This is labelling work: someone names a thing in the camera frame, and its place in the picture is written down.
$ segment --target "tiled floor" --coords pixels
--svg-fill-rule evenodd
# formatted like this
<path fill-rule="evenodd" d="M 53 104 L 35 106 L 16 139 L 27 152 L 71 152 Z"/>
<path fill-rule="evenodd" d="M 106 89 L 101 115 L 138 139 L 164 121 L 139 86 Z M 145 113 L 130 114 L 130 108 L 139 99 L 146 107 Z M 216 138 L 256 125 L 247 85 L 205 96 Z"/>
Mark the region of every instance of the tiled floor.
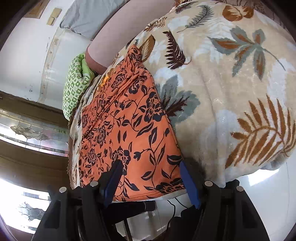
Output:
<path fill-rule="evenodd" d="M 296 152 L 280 169 L 259 170 L 256 173 L 238 178 L 256 207 L 270 241 L 283 241 L 296 222 Z M 191 206 L 187 194 L 178 197 L 185 206 Z M 176 216 L 185 209 L 175 199 Z M 157 209 L 128 219 L 134 241 L 152 240 L 167 228 L 174 207 L 166 200 L 156 201 Z M 122 223 L 118 231 L 124 235 Z"/>

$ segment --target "orange cloth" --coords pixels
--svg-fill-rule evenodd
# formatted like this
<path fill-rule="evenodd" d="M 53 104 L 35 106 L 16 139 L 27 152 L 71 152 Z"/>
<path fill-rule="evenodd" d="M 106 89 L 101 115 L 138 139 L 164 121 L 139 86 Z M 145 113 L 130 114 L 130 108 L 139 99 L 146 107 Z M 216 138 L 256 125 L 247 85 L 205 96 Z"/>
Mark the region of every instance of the orange cloth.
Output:
<path fill-rule="evenodd" d="M 81 185 L 123 162 L 114 200 L 138 201 L 184 189 L 174 131 L 153 78 L 132 45 L 109 80 L 82 110 Z"/>

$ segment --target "metal screw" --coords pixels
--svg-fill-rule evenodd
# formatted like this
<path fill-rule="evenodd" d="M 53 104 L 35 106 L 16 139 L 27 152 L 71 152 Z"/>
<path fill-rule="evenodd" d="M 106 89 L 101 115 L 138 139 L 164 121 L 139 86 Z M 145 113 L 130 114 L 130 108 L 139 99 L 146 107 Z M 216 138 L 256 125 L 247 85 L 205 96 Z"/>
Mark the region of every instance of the metal screw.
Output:
<path fill-rule="evenodd" d="M 238 190 L 239 192 L 242 192 L 242 191 L 244 190 L 244 188 L 243 188 L 242 186 L 237 186 L 237 190 Z"/>
<path fill-rule="evenodd" d="M 207 187 L 211 187 L 211 186 L 213 186 L 213 183 L 211 181 L 205 181 L 205 185 Z"/>
<path fill-rule="evenodd" d="M 59 192 L 60 192 L 60 193 L 64 193 L 65 191 L 67 191 L 67 188 L 66 188 L 66 187 L 61 187 L 61 188 L 59 189 Z"/>
<path fill-rule="evenodd" d="M 91 181 L 91 183 L 90 183 L 90 185 L 92 186 L 92 187 L 95 187 L 95 186 L 97 186 L 99 183 L 97 182 L 97 181 Z"/>

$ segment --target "gray cloth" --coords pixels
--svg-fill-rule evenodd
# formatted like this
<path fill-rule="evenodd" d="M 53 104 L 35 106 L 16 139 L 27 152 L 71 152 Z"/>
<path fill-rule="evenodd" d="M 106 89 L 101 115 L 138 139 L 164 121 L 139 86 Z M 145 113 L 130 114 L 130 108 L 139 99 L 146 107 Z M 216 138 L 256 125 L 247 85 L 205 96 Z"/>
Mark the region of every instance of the gray cloth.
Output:
<path fill-rule="evenodd" d="M 93 40 L 106 22 L 129 0 L 76 0 L 60 27 Z"/>

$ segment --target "green patterned pillow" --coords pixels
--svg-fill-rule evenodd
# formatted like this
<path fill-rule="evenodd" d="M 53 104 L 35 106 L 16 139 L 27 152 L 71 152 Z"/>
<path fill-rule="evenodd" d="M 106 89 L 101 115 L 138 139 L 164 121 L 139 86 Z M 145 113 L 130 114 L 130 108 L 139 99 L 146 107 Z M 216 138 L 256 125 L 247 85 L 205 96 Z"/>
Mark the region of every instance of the green patterned pillow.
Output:
<path fill-rule="evenodd" d="M 73 109 L 93 78 L 94 73 L 86 64 L 85 54 L 72 60 L 63 92 L 63 113 L 67 120 L 70 120 Z"/>

